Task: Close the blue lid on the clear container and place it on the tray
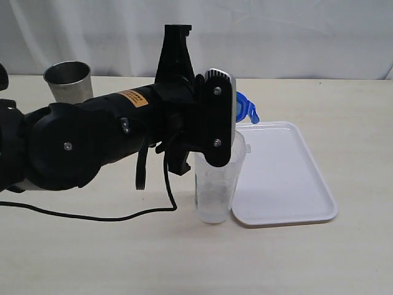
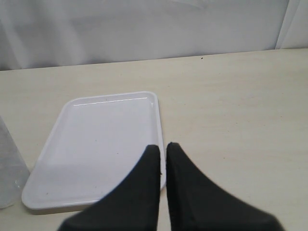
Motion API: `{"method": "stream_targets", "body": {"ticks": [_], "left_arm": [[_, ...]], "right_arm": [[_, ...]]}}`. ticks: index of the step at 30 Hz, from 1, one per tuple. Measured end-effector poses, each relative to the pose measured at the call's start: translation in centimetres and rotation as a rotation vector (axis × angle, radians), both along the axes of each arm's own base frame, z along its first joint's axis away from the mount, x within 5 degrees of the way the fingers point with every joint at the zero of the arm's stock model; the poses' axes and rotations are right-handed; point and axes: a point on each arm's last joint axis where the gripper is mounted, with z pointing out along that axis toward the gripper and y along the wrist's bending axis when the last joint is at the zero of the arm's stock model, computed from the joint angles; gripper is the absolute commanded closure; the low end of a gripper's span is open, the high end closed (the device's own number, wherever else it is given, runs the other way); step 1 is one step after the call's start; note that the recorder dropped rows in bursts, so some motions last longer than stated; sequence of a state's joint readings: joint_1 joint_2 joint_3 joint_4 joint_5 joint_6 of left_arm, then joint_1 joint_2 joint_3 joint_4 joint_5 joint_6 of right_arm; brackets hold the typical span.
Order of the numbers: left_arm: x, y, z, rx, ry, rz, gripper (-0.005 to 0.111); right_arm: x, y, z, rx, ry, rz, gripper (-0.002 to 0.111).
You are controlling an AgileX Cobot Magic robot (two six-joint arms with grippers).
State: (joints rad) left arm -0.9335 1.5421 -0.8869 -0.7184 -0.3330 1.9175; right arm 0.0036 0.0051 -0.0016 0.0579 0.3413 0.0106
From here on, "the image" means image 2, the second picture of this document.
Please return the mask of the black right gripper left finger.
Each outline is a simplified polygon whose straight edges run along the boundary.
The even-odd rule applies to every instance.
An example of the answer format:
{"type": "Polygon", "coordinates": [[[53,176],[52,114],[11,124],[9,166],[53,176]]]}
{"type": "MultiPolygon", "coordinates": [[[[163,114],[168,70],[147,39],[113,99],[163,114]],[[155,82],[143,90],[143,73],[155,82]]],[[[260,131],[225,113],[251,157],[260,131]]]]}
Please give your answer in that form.
{"type": "Polygon", "coordinates": [[[65,219],[61,231],[155,231],[160,202],[160,151],[148,145],[141,158],[110,193],[65,219]]]}

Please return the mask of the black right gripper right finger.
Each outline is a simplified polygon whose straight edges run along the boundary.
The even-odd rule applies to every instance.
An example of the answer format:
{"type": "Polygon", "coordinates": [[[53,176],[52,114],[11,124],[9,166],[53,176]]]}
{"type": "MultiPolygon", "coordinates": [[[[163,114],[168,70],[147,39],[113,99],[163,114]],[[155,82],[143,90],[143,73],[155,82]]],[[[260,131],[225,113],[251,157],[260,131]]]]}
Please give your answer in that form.
{"type": "Polygon", "coordinates": [[[282,231],[276,217],[211,181],[178,143],[167,146],[167,201],[173,231],[282,231]]]}

